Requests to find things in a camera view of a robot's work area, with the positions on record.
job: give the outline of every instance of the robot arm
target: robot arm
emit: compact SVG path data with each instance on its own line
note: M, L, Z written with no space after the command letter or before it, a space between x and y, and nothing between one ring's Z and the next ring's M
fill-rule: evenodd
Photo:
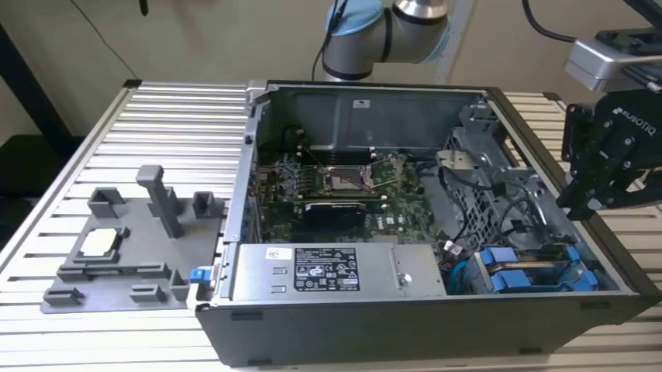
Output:
M347 0L329 10L323 68L329 81L365 81L375 63L437 57L449 39L446 0Z
M557 203L570 208L573 220L604 208L662 201L662 2L625 2L656 27L601 31L593 40L578 40L565 67L589 89L606 92L594 105L566 111L569 185Z
M653 24L650 29L601 31L593 40L552 33L574 42L565 70L594 91L609 92L594 105L568 107L562 158L569 185L558 205L573 220L604 208L634 208L662 201L662 0L624 0ZM365 81L379 62L417 63L436 58L448 42L445 0L346 0L329 10L323 67L329 81ZM645 176L638 190L636 180Z

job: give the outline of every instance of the black cable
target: black cable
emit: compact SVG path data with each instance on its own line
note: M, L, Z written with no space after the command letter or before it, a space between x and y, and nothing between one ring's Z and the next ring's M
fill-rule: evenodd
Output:
M536 21L534 14L532 11L532 4L529 3L529 0L522 0L522 7L525 8L525 16L526 16L526 20L529 21L529 24L542 36L546 36L550 39L558 41L564 41L565 43L576 42L577 37L566 36L560 33L553 33L544 26L541 26L541 24Z
M536 204L534 202L529 199L528 196L524 196L516 200L513 200L510 202L510 204L506 206L506 209L504 210L504 214L501 215L500 217L500 223L497 224L497 238L498 239L502 239L502 240L506 240L506 235L505 233L509 233L512 234L513 231L508 230L506 232L504 231L504 222L506 221L506 217L509 217L509 213L510 211L513 210L513 208L516 208L521 203L526 202L526 204L529 205L529 208L533 210L536 208ZM525 226L518 226L516 228L516 230L524 228Z
M513 234L514 232L517 232L521 229L536 229L536 226L522 225L522 226L518 226L518 227L513 227L512 229L508 229L506 231L504 231L501 234L502 234L504 237L506 237L506 236L509 236L510 234Z
M99 31L99 29L96 28L95 24L92 23L92 20L90 19L90 17L87 16L86 12L83 12L83 9L80 8L80 6L76 4L76 2L74 0L70 0L70 3L76 7L78 11L80 12L80 14L83 15L83 18L86 18L86 21L88 22L88 24L92 26L92 29L95 30L96 32L96 35L99 36L99 38L102 39L102 42L103 44L106 45L106 47L109 48L109 50L113 52L113 54L115 54L115 57L118 57L118 59L122 61L122 63L125 64L125 66L127 67L127 70L131 72L131 75L134 75L134 78L138 79L138 75L134 71L134 69L130 67L129 63L123 60L123 58L121 57L121 55L118 54L118 52L115 51L115 49L113 48L113 46L110 46L109 42L106 41L105 39L105 35L102 35L102 32Z
M347 6L347 1L338 7L338 0L334 0L334 10L331 11L331 17L329 17L329 27L327 33L325 34L325 41L322 42L322 46L319 47L318 55L315 56L315 62L313 62L313 68L310 69L310 80L315 81L315 68L318 67L319 58L325 55L325 51L327 49L329 41L331 40L331 34L334 33L338 24L341 23L341 19L345 14L345 7Z
M445 172L448 172L452 175L453 179L457 182L460 182L461 184L464 184L465 186L474 188L477 190L481 190L481 191L493 191L494 190L494 186L484 186L482 184L470 182L465 178L460 177L460 175L456 173L456 171L452 168L444 166L440 168L440 172L442 172L442 170Z
M458 234L456 234L456 237L452 239L452 242L457 242L460 238L462 237L462 234L465 233L465 230L468 230L469 227L469 213L465 207L462 206L461 201L458 198L456 198L456 195L453 192L449 190L449 185L446 184L446 180L444 179L444 171L442 167L440 167L440 172L437 174L437 177L440 179L440 184L442 185L442 188L446 190L446 195L449 196L450 201L460 207L460 210L462 211L462 227L458 231Z

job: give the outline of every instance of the motherboard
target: motherboard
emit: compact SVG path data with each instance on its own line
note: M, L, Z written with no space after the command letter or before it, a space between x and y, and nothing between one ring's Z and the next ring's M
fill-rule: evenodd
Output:
M409 155L373 152L363 165L302 162L259 168L265 243L437 243L440 228Z

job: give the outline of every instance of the warning label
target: warning label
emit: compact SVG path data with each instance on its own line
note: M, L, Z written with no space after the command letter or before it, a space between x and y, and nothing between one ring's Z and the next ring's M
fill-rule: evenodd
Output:
M361 290L355 248L297 248L294 260L298 291Z

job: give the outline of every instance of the slotted table surface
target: slotted table surface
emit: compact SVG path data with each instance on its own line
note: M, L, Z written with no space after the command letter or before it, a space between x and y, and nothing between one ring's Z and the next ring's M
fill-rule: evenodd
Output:
M170 83L122 90L0 253L0 367L22 372L231 370L218 362L189 310L43 315L39 303L86 223L86 199L98 186L118 187L127 197L146 196L134 184L138 168L162 164L165 182L179 196L191 197L205 188L230 199L246 124L245 90L242 85ZM508 97L560 161L564 103L537 93L508 93ZM601 212L660 288L661 213L658 207ZM298 370L660 372L662 306L622 325L594 328L550 356L334 364Z

